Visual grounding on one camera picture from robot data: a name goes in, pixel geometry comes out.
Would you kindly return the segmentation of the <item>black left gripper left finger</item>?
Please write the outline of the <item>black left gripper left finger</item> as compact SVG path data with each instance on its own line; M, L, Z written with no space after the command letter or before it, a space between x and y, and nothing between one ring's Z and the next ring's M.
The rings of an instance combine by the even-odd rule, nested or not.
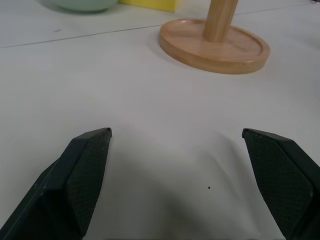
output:
M73 138L0 230L2 240L81 240L100 196L112 130Z

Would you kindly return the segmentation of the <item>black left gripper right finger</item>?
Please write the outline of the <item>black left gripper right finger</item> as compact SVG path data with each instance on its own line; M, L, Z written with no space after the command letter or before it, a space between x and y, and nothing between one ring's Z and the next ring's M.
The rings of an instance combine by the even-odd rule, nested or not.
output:
M258 189L287 240L320 238L320 167L293 140L242 131Z

